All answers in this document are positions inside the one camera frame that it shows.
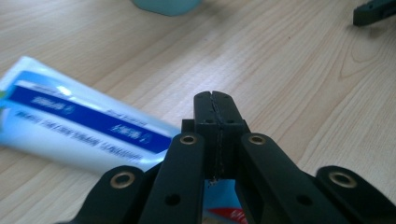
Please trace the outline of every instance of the wooden table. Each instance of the wooden table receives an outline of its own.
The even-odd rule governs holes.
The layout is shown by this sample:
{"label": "wooden table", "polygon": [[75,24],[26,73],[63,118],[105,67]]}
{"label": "wooden table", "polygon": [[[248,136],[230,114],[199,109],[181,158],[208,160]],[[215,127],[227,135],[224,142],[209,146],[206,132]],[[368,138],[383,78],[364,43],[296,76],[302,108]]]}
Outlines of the wooden table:
{"label": "wooden table", "polygon": [[[363,3],[206,0],[169,18],[129,0],[7,0],[0,74],[28,55],[175,126],[196,93],[223,91],[302,170],[346,167],[396,203],[396,18],[354,27]],[[3,147],[0,223],[69,220],[99,177]]]}

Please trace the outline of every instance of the blue label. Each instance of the blue label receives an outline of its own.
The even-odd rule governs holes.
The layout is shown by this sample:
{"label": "blue label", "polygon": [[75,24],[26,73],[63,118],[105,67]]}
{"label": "blue label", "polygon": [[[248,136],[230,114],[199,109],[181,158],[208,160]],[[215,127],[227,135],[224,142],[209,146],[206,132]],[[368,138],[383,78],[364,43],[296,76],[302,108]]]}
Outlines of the blue label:
{"label": "blue label", "polygon": [[83,105],[21,86],[15,86],[14,92],[8,99],[68,119],[153,153],[168,149],[172,141],[171,137],[116,119]]}

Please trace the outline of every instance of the black bracket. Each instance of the black bracket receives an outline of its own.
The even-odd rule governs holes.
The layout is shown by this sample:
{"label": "black bracket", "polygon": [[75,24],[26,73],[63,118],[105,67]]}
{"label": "black bracket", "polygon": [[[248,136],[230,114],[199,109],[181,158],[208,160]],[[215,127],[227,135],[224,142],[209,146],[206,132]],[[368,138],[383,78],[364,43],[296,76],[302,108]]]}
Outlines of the black bracket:
{"label": "black bracket", "polygon": [[164,161],[105,173],[69,224],[201,223],[205,179],[235,179],[248,223],[396,223],[396,207],[348,169],[301,171],[268,136],[251,133],[233,98],[194,97]]}
{"label": "black bracket", "polygon": [[365,26],[396,14],[396,0],[373,0],[353,11],[353,24]]}

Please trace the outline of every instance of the teal cup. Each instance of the teal cup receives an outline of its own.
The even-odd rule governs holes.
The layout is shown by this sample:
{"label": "teal cup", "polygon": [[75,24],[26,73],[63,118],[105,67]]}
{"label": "teal cup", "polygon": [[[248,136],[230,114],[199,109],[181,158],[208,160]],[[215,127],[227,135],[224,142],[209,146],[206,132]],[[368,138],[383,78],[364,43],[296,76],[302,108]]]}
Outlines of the teal cup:
{"label": "teal cup", "polygon": [[201,0],[133,0],[141,9],[165,16],[182,15],[201,3]]}

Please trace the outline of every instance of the toothpaste tube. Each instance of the toothpaste tube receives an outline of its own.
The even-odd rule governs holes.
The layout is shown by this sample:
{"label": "toothpaste tube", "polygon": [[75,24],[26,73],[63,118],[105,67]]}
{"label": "toothpaste tube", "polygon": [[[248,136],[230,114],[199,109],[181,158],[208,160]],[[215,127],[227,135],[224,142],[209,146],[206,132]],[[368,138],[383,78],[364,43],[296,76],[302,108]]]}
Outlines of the toothpaste tube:
{"label": "toothpaste tube", "polygon": [[28,58],[0,81],[0,144],[98,174],[147,171],[179,129]]}

